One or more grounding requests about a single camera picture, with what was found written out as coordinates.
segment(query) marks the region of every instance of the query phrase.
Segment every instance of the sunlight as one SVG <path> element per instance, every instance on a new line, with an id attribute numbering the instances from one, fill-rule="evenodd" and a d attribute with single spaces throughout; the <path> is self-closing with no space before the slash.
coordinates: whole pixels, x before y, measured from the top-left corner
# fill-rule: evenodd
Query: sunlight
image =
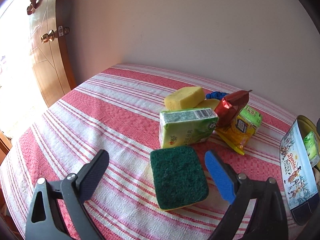
<path id="1" fill-rule="evenodd" d="M 29 0 L 14 0 L 0 18 L 0 129 L 19 137 L 47 106 L 29 55 Z"/>

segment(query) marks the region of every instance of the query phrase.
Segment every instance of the striped tablecloth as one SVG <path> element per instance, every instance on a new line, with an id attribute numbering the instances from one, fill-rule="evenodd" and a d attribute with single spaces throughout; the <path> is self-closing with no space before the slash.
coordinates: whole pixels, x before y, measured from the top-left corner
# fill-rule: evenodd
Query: striped tablecloth
<path id="1" fill-rule="evenodd" d="M 59 180 L 78 172 L 100 149 L 109 152 L 110 165 L 85 207 L 106 239 L 207 239 L 228 208 L 204 165 L 204 153 L 212 148 L 236 172 L 257 180 L 276 178 L 284 197 L 279 145 L 295 116 L 251 93 L 249 104 L 263 115 L 263 122 L 245 147 L 246 155 L 236 154 L 216 134 L 194 145 L 209 197 L 183 209 L 158 210 L 149 157 L 159 148 L 159 112 L 165 96 L 190 85 L 201 86 L 205 93 L 238 90 L 190 74 L 119 64 L 51 106 L 13 144 L 0 167 L 5 200 L 21 234 L 37 179 Z M 253 205 L 251 201 L 236 239 L 244 233 Z M 290 239 L 294 239 L 301 228 L 286 209 Z M 61 211 L 71 236 L 79 238 L 63 204 Z"/>

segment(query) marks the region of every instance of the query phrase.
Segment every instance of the barcode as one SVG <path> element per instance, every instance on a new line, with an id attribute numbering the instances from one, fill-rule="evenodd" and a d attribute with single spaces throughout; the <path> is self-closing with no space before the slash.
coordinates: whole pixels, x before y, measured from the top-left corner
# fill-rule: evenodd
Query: barcode
<path id="1" fill-rule="evenodd" d="M 195 114 L 196 114 L 198 119 L 205 119 L 205 118 L 208 118 L 208 117 L 215 117 L 215 114 L 211 109 L 196 110 Z"/>

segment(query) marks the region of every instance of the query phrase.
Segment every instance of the red foil package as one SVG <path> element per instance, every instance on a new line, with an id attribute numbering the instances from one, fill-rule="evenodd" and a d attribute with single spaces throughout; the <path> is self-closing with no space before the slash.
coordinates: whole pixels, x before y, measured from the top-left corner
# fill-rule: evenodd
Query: red foil package
<path id="1" fill-rule="evenodd" d="M 219 117 L 217 127 L 227 126 L 231 121 L 238 116 L 240 111 L 246 106 L 249 101 L 249 92 L 240 90 L 232 94 L 226 95 L 214 110 Z"/>

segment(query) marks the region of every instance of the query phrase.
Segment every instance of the door knob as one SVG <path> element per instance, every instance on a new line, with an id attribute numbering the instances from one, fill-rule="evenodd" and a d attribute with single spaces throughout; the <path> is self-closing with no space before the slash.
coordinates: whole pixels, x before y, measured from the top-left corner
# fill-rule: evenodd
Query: door knob
<path id="1" fill-rule="evenodd" d="M 53 41 L 54 40 L 54 31 L 50 30 L 49 33 L 43 34 L 41 36 L 41 42 L 46 43 L 48 41 Z"/>
<path id="2" fill-rule="evenodd" d="M 69 34 L 69 32 L 70 32 L 69 27 L 59 26 L 59 28 L 58 28 L 59 37 L 63 36 L 63 35 L 67 35 L 67 34 Z M 43 34 L 41 36 L 41 42 L 46 43 L 48 41 L 53 41 L 54 38 L 56 38 L 57 36 L 58 35 L 53 30 L 50 30 L 49 33 Z"/>

